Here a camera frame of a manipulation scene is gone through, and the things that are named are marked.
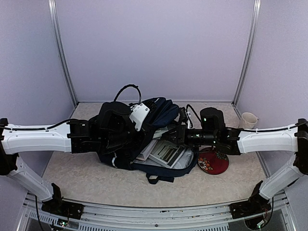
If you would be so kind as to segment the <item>grey ianra book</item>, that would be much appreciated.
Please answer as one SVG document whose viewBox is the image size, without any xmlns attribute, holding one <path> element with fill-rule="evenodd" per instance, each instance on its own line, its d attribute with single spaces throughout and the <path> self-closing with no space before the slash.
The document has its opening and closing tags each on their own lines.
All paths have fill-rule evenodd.
<svg viewBox="0 0 308 231">
<path fill-rule="evenodd" d="M 159 140 L 150 152 L 149 159 L 165 168 L 173 168 L 182 157 L 186 147 Z"/>
</svg>

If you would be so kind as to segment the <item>white barcode book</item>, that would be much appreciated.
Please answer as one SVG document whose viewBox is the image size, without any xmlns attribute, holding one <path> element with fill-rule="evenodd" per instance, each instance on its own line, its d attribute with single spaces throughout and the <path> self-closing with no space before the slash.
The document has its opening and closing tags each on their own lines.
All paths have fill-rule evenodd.
<svg viewBox="0 0 308 231">
<path fill-rule="evenodd" d="M 140 161 L 146 161 L 157 142 L 157 139 L 151 140 L 151 142 L 141 151 L 136 159 Z"/>
</svg>

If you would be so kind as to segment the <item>navy blue student backpack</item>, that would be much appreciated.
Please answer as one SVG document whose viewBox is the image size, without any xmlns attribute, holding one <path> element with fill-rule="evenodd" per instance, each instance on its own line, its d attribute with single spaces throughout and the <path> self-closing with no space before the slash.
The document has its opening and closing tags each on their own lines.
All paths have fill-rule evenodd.
<svg viewBox="0 0 308 231">
<path fill-rule="evenodd" d="M 172 100 L 156 97 L 143 101 L 150 112 L 142 124 L 143 134 L 137 144 L 126 144 L 109 154 L 99 154 L 99 160 L 108 166 L 125 170 L 139 170 L 146 174 L 150 184 L 173 182 L 195 167 L 196 149 L 174 144 L 162 134 L 178 125 L 175 119 L 180 108 Z"/>
</svg>

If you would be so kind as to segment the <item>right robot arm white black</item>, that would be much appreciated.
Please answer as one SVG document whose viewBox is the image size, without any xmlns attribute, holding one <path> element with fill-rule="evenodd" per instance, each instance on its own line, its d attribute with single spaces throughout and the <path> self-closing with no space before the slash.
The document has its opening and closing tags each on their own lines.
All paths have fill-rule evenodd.
<svg viewBox="0 0 308 231">
<path fill-rule="evenodd" d="M 290 151 L 294 155 L 270 178 L 260 182 L 246 202 L 249 213 L 255 214 L 279 191 L 308 173 L 308 122 L 264 130 L 227 128 L 223 112 L 213 107 L 200 112 L 201 129 L 179 125 L 171 130 L 170 141 L 188 147 L 213 145 L 227 155 L 251 152 Z"/>
</svg>

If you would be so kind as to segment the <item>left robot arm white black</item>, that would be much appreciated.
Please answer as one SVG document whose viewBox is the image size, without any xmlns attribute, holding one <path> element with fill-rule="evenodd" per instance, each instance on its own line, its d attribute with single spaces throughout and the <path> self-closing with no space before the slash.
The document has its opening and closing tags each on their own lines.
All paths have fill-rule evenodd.
<svg viewBox="0 0 308 231">
<path fill-rule="evenodd" d="M 57 214 L 67 210 L 60 188 L 29 168 L 20 152 L 57 151 L 63 153 L 108 154 L 131 144 L 141 133 L 150 112 L 138 103 L 103 103 L 90 120 L 68 119 L 50 126 L 17 126 L 0 120 L 0 174 L 14 179 Z"/>
</svg>

